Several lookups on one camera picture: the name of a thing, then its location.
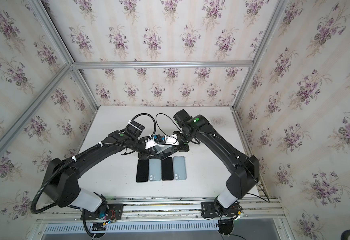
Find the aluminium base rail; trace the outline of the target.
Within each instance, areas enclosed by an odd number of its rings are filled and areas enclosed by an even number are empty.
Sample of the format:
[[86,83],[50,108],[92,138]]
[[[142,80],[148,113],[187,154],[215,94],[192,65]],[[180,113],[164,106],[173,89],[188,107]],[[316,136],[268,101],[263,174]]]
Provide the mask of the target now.
[[[218,220],[212,198],[115,198],[108,199],[110,209],[120,222],[138,221],[196,221]],[[241,219],[285,219],[278,199],[262,200],[250,197],[239,200],[236,213],[242,209]]]

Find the aluminium cage frame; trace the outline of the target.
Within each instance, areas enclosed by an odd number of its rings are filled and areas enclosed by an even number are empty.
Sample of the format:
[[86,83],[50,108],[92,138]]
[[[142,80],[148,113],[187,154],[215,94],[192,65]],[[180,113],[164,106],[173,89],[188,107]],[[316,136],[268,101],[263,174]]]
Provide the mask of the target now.
[[47,36],[52,41],[52,44],[57,48],[57,52],[63,58],[63,67],[53,76],[50,82],[42,89],[37,97],[29,104],[24,112],[15,120],[15,122],[7,129],[3,137],[0,138],[0,157],[2,153],[12,144],[15,138],[20,134],[25,125],[37,113],[40,107],[46,102],[47,97],[55,90],[64,78],[71,74],[73,79],[78,84],[78,88],[90,104],[94,112],[99,109],[94,95],[90,91],[89,85],[80,73],[81,69],[134,69],[134,68],[196,68],[196,67],[245,67],[249,71],[244,78],[243,86],[235,97],[232,108],[235,109],[242,101],[245,91],[248,88],[250,77],[256,67],[259,66],[263,54],[266,53],[267,47],[273,37],[278,23],[281,20],[288,1],[277,1],[272,12],[270,20],[266,26],[263,37],[258,45],[258,49],[251,61],[142,61],[142,62],[77,62],[73,59],[66,44],[55,24],[47,13],[41,1],[29,1],[31,9],[34,11],[42,28],[46,31]]

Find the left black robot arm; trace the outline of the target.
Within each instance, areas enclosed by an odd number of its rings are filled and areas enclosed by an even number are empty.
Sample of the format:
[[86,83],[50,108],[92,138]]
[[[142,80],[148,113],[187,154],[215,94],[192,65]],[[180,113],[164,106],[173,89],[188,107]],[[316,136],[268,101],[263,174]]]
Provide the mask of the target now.
[[78,180],[101,161],[124,149],[144,150],[144,143],[138,140],[144,129],[143,125],[129,121],[124,130],[110,133],[82,153],[65,160],[55,158],[50,161],[42,185],[31,203],[31,212],[39,214],[55,206],[75,207],[104,218],[108,212],[105,197],[81,188]]

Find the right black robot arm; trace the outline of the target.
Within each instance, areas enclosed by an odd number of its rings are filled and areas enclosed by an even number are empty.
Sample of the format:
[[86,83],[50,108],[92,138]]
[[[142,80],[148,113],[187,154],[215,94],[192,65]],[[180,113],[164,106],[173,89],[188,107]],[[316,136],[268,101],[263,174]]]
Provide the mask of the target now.
[[202,115],[191,117],[186,110],[178,111],[173,119],[179,125],[178,152],[188,152],[189,143],[195,140],[207,146],[225,165],[231,174],[226,181],[226,188],[214,200],[214,209],[219,217],[228,214],[237,200],[242,199],[260,180],[260,161],[255,156],[234,148]]

